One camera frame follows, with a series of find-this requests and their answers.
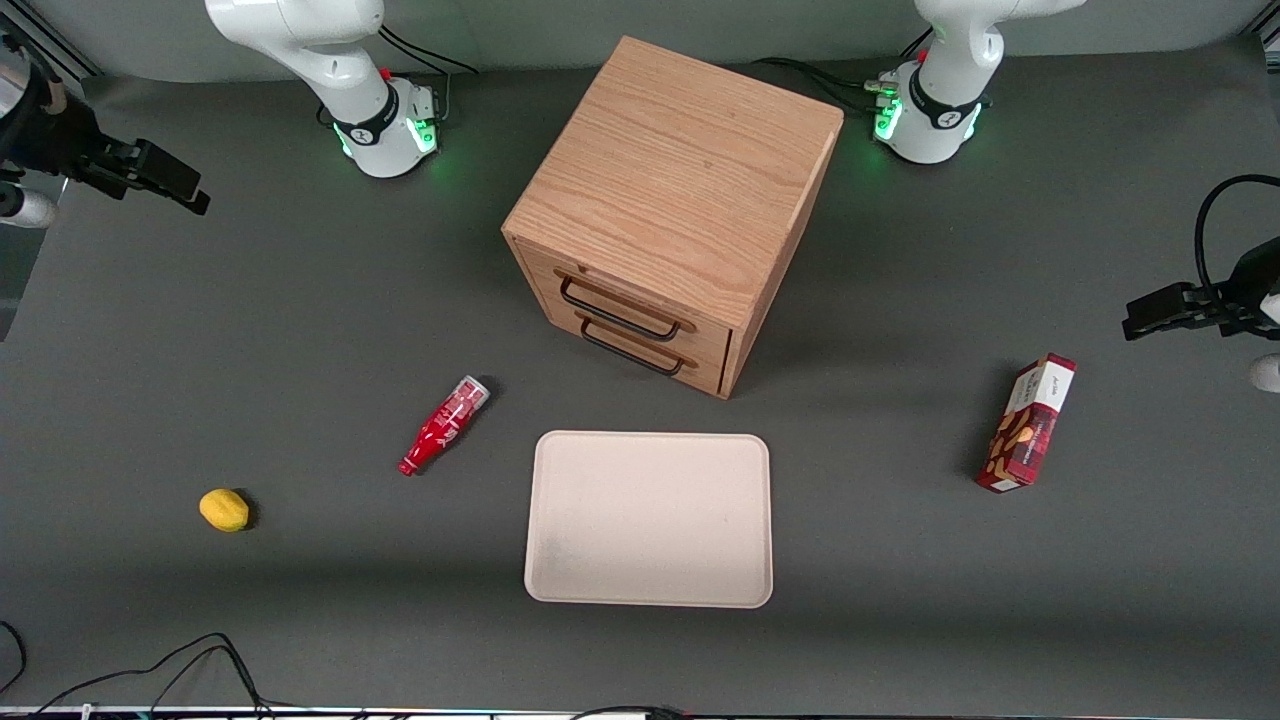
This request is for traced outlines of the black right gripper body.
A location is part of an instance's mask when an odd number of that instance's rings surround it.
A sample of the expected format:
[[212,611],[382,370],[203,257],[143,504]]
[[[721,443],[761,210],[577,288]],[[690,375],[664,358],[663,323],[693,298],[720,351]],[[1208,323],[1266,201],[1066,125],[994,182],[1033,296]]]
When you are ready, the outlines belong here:
[[4,61],[1,86],[4,182],[36,170],[109,190],[91,170],[95,154],[109,142],[93,111],[67,91],[60,76],[35,61]]

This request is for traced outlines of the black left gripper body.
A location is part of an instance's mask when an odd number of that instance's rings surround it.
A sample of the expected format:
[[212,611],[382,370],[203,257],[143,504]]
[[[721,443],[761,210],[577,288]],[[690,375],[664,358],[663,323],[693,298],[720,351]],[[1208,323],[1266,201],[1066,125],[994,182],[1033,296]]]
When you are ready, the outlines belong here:
[[1236,316],[1236,324],[1220,324],[1224,337],[1252,333],[1263,338],[1277,338],[1277,319],[1265,309],[1268,297],[1277,296],[1279,237],[1245,252],[1233,268],[1226,281],[1215,286],[1224,306]]

